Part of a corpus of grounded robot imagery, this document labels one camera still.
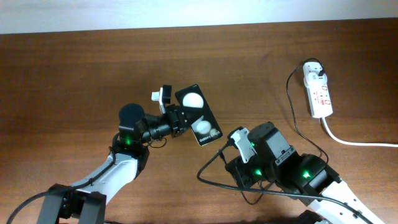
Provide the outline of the black smartphone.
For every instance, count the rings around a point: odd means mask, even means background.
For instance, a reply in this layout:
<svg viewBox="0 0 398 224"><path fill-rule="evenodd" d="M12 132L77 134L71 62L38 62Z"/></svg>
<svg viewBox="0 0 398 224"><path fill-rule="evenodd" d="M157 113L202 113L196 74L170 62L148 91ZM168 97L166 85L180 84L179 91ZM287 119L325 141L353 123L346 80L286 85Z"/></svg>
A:
<svg viewBox="0 0 398 224"><path fill-rule="evenodd" d="M175 97L200 146L207 145L223 136L223 132L197 84L177 91Z"/></svg>

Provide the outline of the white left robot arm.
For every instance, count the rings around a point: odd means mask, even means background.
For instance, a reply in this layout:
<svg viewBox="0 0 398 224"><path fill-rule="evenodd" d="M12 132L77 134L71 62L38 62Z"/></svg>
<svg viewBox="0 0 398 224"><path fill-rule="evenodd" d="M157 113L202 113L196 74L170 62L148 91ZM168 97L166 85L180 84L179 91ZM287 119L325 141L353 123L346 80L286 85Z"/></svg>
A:
<svg viewBox="0 0 398 224"><path fill-rule="evenodd" d="M146 114L131 103L119 112L119 131L103 164L71 186L55 184L45 196L38 223L59 223L75 217L79 223L104 223L109 201L145 168L149 147L157 140L184 133L203 112L192 106L166 106L162 115Z"/></svg>

